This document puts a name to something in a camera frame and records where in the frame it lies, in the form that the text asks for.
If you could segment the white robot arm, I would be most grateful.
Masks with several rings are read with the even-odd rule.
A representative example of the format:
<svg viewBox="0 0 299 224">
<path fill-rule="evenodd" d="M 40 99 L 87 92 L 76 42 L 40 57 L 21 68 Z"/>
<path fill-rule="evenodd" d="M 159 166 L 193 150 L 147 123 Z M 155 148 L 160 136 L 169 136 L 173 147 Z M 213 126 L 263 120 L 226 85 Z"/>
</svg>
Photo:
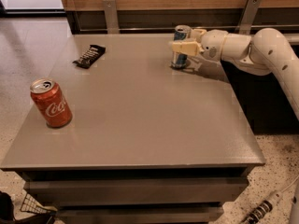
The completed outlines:
<svg viewBox="0 0 299 224">
<path fill-rule="evenodd" d="M 299 119 L 299 58 L 280 31 L 264 28 L 255 35 L 241 35 L 197 28 L 191 29 L 190 37 L 172 41 L 171 49 L 214 62 L 226 61 L 256 76 L 272 73 Z"/>
</svg>

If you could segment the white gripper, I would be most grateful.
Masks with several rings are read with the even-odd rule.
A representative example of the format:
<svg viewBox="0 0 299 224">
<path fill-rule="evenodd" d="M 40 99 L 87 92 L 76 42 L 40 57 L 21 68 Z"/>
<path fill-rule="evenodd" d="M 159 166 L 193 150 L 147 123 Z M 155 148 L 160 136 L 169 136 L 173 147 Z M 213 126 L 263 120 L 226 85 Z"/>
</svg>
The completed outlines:
<svg viewBox="0 0 299 224">
<path fill-rule="evenodd" d="M 202 28 L 191 29 L 190 38 L 175 40 L 169 43 L 170 48 L 180 54 L 197 56 L 218 62 L 221 59 L 222 47 L 228 33 L 222 30 L 206 31 Z"/>
</svg>

